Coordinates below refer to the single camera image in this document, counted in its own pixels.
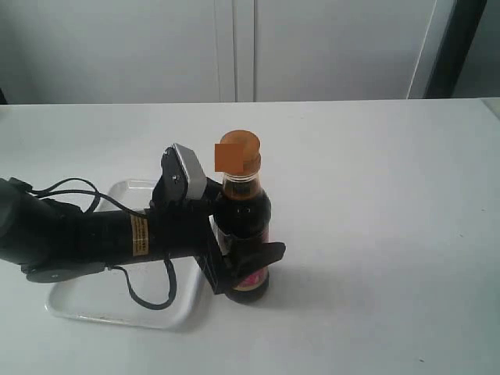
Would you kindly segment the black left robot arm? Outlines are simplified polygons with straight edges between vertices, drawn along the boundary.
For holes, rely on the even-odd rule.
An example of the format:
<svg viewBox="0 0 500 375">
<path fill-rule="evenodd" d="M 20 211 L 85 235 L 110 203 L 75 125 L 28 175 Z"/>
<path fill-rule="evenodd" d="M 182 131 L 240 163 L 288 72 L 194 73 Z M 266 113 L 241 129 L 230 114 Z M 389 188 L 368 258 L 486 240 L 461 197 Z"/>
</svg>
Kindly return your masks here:
<svg viewBox="0 0 500 375">
<path fill-rule="evenodd" d="M 213 292 L 222 294 L 283 258 L 281 242 L 245 245 L 224 254 L 209 220 L 221 185 L 204 174 L 191 149 L 179 144 L 165 150 L 161 166 L 161 177 L 143 211 L 116 203 L 114 210 L 99 212 L 96 205 L 104 195 L 94 185 L 85 190 L 93 198 L 92 205 L 82 210 L 58 200 L 61 184 L 36 191 L 16 178 L 2 180 L 2 259 L 18 265 L 35 283 L 160 260 L 169 278 L 168 297 L 174 299 L 174 259 L 194 258 Z"/>
</svg>

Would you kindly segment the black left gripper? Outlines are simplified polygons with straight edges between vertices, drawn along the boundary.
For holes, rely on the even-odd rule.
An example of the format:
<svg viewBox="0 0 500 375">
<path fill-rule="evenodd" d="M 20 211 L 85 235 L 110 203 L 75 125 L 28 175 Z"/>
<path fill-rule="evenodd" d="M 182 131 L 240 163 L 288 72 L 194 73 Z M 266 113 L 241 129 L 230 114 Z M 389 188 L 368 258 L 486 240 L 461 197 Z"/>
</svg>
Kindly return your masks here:
<svg viewBox="0 0 500 375">
<path fill-rule="evenodd" d="M 223 185 L 207 177 L 202 198 L 187 199 L 188 184 L 173 146 L 162 154 L 161 169 L 149 204 L 150 233 L 169 259 L 195 258 L 216 295 L 226 293 L 230 283 L 239 285 L 260 269 L 282 260 L 286 251 L 283 242 L 239 244 L 228 254 L 229 270 L 210 222 Z"/>
</svg>

